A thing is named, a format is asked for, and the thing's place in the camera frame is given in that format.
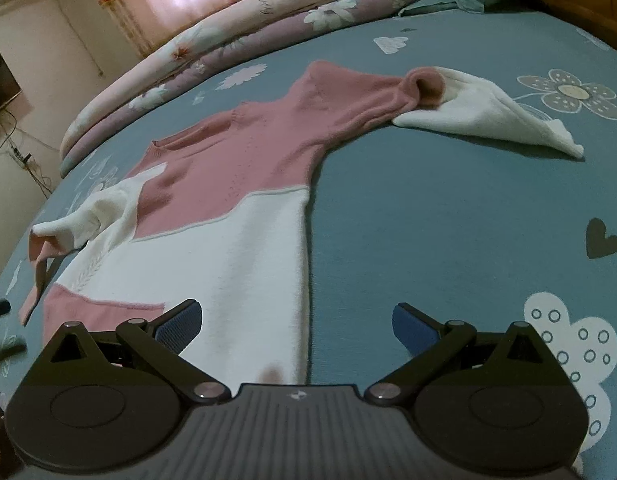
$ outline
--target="metal screw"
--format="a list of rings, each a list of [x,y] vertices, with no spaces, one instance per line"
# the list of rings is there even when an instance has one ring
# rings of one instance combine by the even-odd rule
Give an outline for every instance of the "metal screw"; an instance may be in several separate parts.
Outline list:
[[[397,384],[376,383],[368,389],[368,393],[376,399],[395,399],[402,390]]]
[[[202,399],[215,399],[224,393],[226,388],[223,384],[209,381],[208,383],[200,383],[193,388],[193,393]]]

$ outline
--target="circle pattern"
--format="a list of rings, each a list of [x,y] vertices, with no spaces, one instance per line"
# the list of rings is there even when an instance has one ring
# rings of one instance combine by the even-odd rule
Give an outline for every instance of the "circle pattern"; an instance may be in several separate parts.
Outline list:
[[[589,427],[589,435],[595,436],[599,433],[600,430],[601,430],[601,422],[598,420],[595,420]]]
[[[560,365],[565,365],[568,362],[568,354],[563,350],[557,352],[557,362],[559,362]]]

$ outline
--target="cloud print with circles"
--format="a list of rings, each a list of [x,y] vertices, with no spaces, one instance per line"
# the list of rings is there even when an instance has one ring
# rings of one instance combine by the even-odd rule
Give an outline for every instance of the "cloud print with circles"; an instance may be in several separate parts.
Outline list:
[[[571,378],[589,412],[589,430],[581,451],[594,446],[610,421],[610,399],[601,382],[617,364],[617,333],[598,317],[572,323],[562,300],[538,292],[524,305],[524,319],[540,334]]]

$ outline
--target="dark heart print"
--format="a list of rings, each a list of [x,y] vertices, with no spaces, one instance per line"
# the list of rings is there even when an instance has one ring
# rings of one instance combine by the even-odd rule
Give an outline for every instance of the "dark heart print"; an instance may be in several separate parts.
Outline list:
[[[602,258],[617,252],[617,235],[606,238],[606,225],[599,218],[592,219],[586,228],[586,254],[588,258]]]

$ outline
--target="triangular cutout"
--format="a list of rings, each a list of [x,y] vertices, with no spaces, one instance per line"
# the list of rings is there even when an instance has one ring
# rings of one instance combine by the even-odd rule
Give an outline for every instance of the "triangular cutout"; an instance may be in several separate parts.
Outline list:
[[[543,362],[533,342],[530,340],[530,337],[526,335],[518,335],[515,338],[511,346],[511,351],[508,354],[508,359],[537,364],[542,364]]]
[[[67,334],[50,362],[61,363],[63,361],[82,359],[83,357],[84,353],[79,346],[79,339],[77,339],[77,336],[75,334]]]

